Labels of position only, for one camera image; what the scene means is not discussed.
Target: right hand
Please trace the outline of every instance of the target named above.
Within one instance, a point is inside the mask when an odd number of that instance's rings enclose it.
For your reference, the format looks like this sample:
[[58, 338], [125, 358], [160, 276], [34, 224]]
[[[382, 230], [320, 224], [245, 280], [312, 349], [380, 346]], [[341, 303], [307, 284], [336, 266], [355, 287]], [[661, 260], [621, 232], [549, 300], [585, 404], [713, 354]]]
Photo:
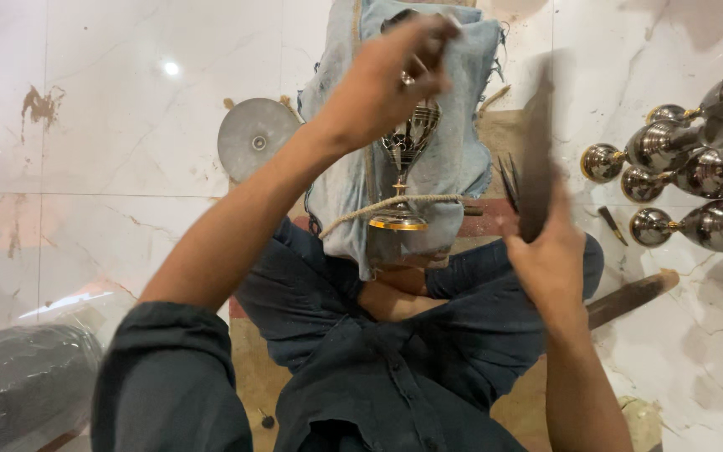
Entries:
[[520, 238], [517, 218], [504, 219], [502, 226], [509, 261], [546, 325], [581, 320], [585, 234], [571, 223], [564, 181], [554, 181], [549, 217], [537, 240]]
[[415, 84], [410, 87], [403, 86], [401, 72], [410, 70], [415, 56], [428, 63], [432, 42], [458, 34], [459, 29], [447, 18], [421, 15], [365, 42], [311, 122], [330, 135], [343, 154], [381, 138], [406, 120], [420, 100], [451, 86], [439, 63], [428, 72], [411, 74]]

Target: knee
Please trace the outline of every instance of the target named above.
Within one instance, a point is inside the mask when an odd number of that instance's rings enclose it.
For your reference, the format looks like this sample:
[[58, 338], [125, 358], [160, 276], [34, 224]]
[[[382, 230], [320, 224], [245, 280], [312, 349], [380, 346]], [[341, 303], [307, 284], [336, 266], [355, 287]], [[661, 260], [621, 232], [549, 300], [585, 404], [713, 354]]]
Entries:
[[582, 290], [583, 298], [590, 298], [598, 288], [604, 271], [604, 251], [592, 235], [586, 234], [583, 273], [585, 282]]

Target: shirt sleeve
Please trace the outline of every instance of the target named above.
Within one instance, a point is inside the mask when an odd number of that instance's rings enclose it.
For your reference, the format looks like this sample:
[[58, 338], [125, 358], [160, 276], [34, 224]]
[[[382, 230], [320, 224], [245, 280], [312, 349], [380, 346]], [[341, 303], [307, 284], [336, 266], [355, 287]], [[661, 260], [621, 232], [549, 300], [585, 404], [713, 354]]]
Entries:
[[252, 451], [227, 324], [178, 303], [133, 308], [100, 367], [91, 437], [94, 451]]

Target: twisted rope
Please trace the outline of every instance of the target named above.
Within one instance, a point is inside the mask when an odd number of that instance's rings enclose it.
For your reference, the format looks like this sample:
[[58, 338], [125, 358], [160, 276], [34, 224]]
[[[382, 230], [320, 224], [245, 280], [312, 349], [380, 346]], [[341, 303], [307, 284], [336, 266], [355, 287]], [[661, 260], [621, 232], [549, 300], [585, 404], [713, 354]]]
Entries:
[[380, 208], [385, 208], [386, 206], [390, 206], [392, 204], [397, 203], [405, 203], [406, 201], [428, 201], [428, 202], [442, 202], [442, 201], [461, 201], [462, 195], [400, 195], [393, 198], [389, 198], [388, 200], [381, 201], [380, 203], [371, 204], [365, 208], [361, 208], [357, 211], [352, 211], [350, 213], [346, 213], [343, 216], [340, 216], [336, 220], [334, 220], [331, 224], [328, 225], [328, 227], [323, 230], [323, 232], [320, 232], [320, 235], [318, 236], [320, 240], [327, 237], [331, 231], [333, 231], [336, 226], [339, 226], [340, 224], [344, 223], [348, 220], [353, 220], [357, 216], [362, 216], [365, 214], [368, 214], [370, 212], [376, 211]]

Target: metal disc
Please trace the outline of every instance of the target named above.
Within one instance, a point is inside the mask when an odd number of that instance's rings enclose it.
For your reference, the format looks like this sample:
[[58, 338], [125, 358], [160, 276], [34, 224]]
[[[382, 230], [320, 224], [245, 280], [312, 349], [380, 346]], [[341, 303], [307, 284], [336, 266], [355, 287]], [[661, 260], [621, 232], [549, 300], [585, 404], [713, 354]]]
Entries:
[[231, 108], [219, 127], [216, 148], [227, 174], [242, 182], [271, 159], [300, 122], [280, 102], [255, 98]]

